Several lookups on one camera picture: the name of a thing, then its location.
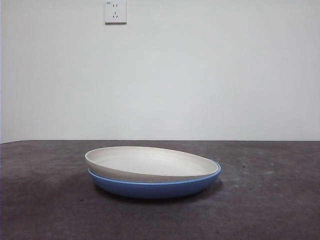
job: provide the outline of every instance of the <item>stacked plates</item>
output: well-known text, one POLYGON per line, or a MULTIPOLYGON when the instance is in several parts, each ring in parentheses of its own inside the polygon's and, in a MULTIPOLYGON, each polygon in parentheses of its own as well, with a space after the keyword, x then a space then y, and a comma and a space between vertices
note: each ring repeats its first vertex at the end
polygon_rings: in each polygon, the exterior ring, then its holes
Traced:
POLYGON ((141 146, 114 146, 85 154, 89 174, 102 189, 143 199, 197 193, 213 183, 221 167, 186 152, 141 146))

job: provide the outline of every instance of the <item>blue plate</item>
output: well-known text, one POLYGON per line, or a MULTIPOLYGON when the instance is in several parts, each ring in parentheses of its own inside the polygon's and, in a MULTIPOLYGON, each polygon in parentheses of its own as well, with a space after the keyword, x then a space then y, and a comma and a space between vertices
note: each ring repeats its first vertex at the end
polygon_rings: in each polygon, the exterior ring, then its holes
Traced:
POLYGON ((168 199, 195 194, 211 185, 219 176, 221 166, 208 176, 175 182, 130 182, 119 181, 98 176, 88 169, 95 184, 100 188, 124 197, 137 199, 168 199))

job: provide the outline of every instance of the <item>ceramic dish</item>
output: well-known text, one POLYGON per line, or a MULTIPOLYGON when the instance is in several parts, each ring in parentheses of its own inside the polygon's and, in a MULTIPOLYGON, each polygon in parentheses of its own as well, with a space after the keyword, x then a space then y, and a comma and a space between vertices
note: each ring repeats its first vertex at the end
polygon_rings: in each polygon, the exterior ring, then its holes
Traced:
POLYGON ((137 183, 181 182, 211 176, 219 165, 190 153, 155 147, 114 146, 85 154, 96 175, 137 183))
POLYGON ((88 169, 95 184, 100 188, 124 197, 139 199, 168 199, 195 194, 207 188, 219 176, 221 167, 205 177, 175 182, 129 182, 98 176, 88 169))

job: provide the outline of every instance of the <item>tabletop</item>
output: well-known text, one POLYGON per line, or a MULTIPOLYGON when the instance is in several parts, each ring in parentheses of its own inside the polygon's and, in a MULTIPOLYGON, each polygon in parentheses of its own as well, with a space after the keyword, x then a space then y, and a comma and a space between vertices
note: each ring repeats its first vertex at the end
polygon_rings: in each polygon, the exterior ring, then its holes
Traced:
POLYGON ((1 144, 3 240, 320 239, 319 141, 28 140, 1 144), (172 149, 215 160, 218 180, 185 197, 105 192, 85 153, 172 149))

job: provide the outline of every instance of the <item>blue rim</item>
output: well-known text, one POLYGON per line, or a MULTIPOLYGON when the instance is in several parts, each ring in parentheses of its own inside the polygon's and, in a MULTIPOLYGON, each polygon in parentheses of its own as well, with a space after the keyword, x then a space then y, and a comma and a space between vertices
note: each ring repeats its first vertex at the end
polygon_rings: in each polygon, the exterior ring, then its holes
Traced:
POLYGON ((218 166, 218 170, 208 176, 204 176, 201 178, 196 178, 196 179, 191 179, 191 180, 185 180, 185 181, 170 181, 170 182, 134 182, 134 181, 119 181, 119 180, 114 180, 114 179, 110 179, 110 178, 105 178, 102 176, 99 176, 95 173, 93 173, 89 168, 88 168, 88 172, 89 174, 91 174, 92 176, 99 178, 101 180, 107 180, 110 182, 114 182, 114 183, 120 183, 120 184, 132 184, 132 185, 172 185, 172 184, 185 184, 185 183, 193 183, 193 182, 197 182, 197 181, 201 181, 201 180, 205 180, 205 179, 209 179, 212 178, 216 175, 219 175, 219 173, 221 172, 221 166, 219 163, 211 160, 212 162, 214 162, 217 166, 218 166))

